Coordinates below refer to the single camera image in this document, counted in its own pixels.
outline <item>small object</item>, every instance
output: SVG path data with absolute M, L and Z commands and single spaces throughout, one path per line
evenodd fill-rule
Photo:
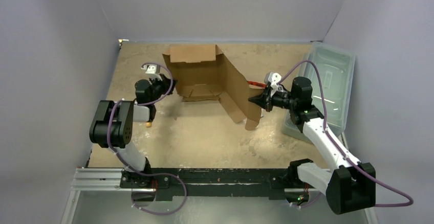
M 301 204 L 303 204 L 303 203 L 306 203 L 306 202 L 308 202 L 309 200 L 308 199 L 305 199 L 305 196 L 304 195 L 300 195 L 299 197 L 298 197 L 298 202 L 297 202 L 297 205 L 301 208 Z
M 261 87 L 261 88 L 265 88 L 265 87 L 267 87 L 265 84 L 260 83 L 260 82 L 247 81 L 247 83 L 248 83 L 249 85 L 253 85 L 253 86 L 257 86 L 257 87 Z

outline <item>translucent plastic container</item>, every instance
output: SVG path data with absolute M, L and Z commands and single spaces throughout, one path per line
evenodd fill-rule
M 309 58 L 309 54 L 306 53 L 303 55 L 303 59 L 301 59 L 301 60 L 306 60 L 308 58 Z M 306 65 L 302 64 L 300 66 L 298 73 L 297 73 L 297 77 L 302 76 L 305 73 L 305 69 L 306 69 Z M 284 124 L 282 126 L 282 133 L 285 135 L 294 137 L 296 139 L 312 143 L 303 133 L 300 132 L 300 130 L 298 130 L 297 126 L 295 126 L 292 123 L 291 115 L 289 114 L 289 111 L 286 112 L 285 121 L 284 121 Z
M 305 58 L 314 62 L 318 68 L 328 114 L 327 123 L 332 132 L 338 136 L 345 130 L 346 126 L 356 56 L 339 48 L 314 42 L 309 55 L 303 57 L 303 59 Z M 297 76 L 304 76 L 312 81 L 312 103 L 324 113 L 314 68 L 310 64 L 303 64 Z M 285 117 L 283 133 L 309 141 L 292 124 L 289 113 Z

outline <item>white wall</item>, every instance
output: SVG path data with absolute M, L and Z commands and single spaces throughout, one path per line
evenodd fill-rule
M 357 54 L 350 149 L 415 199 L 377 208 L 380 222 L 433 223 L 434 0 L 345 0 L 324 41 Z M 399 201 L 377 188 L 377 203 Z
M 322 40 L 344 0 L 99 0 L 119 38 Z
M 0 0 L 0 223 L 60 223 L 117 39 L 96 0 Z

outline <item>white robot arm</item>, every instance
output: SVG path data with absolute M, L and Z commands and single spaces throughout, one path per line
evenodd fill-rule
M 330 169 L 321 169 L 309 159 L 293 161 L 287 180 L 308 183 L 318 189 L 336 214 L 374 206 L 375 183 L 367 180 L 346 159 L 358 164 L 372 177 L 375 177 L 375 169 L 370 163 L 363 164 L 352 155 L 327 126 L 325 129 L 336 145 L 329 139 L 323 128 L 324 116 L 312 105 L 311 81 L 296 77 L 291 91 L 288 91 L 278 84 L 280 75 L 270 72 L 264 82 L 266 87 L 263 93 L 249 98 L 249 101 L 266 111 L 271 111 L 274 106 L 289 110 L 291 121 L 316 146 Z

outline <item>cardboard box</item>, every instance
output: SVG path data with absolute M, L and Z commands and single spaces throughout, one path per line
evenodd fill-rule
M 218 100 L 235 123 L 247 118 L 246 130 L 257 127 L 261 108 L 248 98 L 262 89 L 250 87 L 217 45 L 174 45 L 163 58 L 183 101 Z

